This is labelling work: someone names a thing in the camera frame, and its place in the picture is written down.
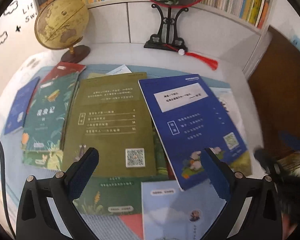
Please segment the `antique yellow desk globe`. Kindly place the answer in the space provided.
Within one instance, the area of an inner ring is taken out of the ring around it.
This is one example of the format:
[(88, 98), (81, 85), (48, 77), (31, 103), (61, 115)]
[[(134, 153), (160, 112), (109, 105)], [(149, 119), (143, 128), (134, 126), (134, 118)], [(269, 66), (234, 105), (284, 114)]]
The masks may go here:
[(37, 15), (34, 33), (47, 49), (68, 51), (62, 62), (79, 63), (90, 54), (90, 47), (79, 45), (89, 22), (89, 12), (81, 0), (55, 0)]

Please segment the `light blue sky book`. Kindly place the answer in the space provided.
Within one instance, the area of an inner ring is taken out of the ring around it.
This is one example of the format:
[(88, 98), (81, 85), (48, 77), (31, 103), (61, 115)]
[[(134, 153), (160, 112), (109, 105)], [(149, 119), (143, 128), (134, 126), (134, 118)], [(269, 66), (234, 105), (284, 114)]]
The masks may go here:
[(181, 191), (175, 180), (141, 184), (143, 238), (201, 239), (226, 204), (209, 180)]

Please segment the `olive green book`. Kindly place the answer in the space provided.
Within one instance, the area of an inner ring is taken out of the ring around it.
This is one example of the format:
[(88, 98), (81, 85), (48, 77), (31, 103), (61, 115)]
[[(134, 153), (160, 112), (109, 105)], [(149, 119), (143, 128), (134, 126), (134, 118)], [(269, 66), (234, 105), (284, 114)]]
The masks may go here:
[(80, 81), (66, 128), (61, 169), (98, 150), (98, 177), (156, 175), (152, 120), (140, 90), (145, 72)]

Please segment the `dark green insect book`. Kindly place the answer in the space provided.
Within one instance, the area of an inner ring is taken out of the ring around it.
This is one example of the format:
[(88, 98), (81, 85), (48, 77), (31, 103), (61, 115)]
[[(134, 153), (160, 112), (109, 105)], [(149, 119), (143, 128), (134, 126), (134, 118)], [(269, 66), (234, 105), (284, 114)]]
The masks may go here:
[(36, 90), (21, 137), (24, 164), (61, 169), (65, 123), (78, 77), (79, 72), (61, 76)]

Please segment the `blue book with white label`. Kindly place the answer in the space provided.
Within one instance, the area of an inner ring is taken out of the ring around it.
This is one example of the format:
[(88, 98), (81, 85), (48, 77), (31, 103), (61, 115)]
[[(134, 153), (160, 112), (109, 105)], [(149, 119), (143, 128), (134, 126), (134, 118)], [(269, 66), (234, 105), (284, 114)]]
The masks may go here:
[(229, 112), (198, 74), (139, 80), (159, 139), (182, 191), (207, 179), (206, 150), (232, 169), (250, 167)]

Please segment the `round embroidered fan on stand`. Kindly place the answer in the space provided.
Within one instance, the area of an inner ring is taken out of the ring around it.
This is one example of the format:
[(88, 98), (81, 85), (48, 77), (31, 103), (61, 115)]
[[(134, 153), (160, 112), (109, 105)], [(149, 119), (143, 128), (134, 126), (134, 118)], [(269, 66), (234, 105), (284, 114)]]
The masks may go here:
[(150, 0), (151, 7), (157, 9), (160, 15), (160, 25), (156, 33), (152, 34), (144, 47), (174, 51), (185, 54), (188, 48), (183, 38), (178, 34), (178, 18), (183, 12), (202, 0)]

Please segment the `green book with wheat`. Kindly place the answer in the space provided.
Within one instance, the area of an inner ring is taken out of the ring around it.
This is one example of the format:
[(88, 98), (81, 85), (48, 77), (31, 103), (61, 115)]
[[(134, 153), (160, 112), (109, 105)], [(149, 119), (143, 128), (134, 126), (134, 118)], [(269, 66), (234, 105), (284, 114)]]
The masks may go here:
[(169, 180), (166, 174), (150, 177), (92, 177), (73, 203), (84, 215), (141, 214), (141, 183), (165, 180)]

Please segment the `small dark blue book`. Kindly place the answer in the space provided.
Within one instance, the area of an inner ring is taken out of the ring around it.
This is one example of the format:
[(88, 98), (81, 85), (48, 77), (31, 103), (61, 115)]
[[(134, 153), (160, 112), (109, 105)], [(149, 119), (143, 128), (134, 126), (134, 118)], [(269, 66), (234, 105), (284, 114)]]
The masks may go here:
[(17, 91), (6, 120), (4, 135), (23, 128), (25, 124), (27, 108), (39, 80), (40, 77), (36, 77)]

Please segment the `brown wooden door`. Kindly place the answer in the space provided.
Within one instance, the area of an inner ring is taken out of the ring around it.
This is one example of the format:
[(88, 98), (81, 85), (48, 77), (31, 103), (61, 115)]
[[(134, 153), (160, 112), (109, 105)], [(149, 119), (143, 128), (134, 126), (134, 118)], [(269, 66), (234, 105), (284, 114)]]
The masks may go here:
[(300, 51), (269, 27), (270, 44), (248, 79), (265, 150), (278, 159), (293, 152), (282, 134), (300, 138)]

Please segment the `red fairy tale book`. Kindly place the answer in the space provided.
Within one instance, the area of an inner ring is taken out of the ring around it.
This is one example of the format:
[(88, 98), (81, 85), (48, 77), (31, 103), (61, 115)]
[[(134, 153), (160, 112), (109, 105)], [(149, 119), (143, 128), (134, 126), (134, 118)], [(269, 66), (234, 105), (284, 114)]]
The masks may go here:
[(54, 66), (50, 70), (50, 72), (45, 77), (43, 77), (39, 81), (37, 87), (34, 90), (34, 93), (33, 93), (32, 97), (31, 97), (29, 106), (27, 108), (27, 113), (29, 112), (29, 110), (31, 108), (31, 104), (34, 102), (34, 99), (33, 99), (34, 95), (35, 95), (35, 93), (38, 90), (40, 85), (43, 85), (47, 81), (51, 81), (51, 80), (57, 79), (59, 77), (63, 77), (65, 75), (68, 75), (68, 74), (71, 74), (71, 73), (75, 73), (75, 72), (81, 73), (81, 72), (83, 72), (83, 70), (85, 70), (85, 68), (86, 68), (86, 65), (83, 65), (83, 64), (62, 62), (62, 61), (59, 62), (56, 66)]

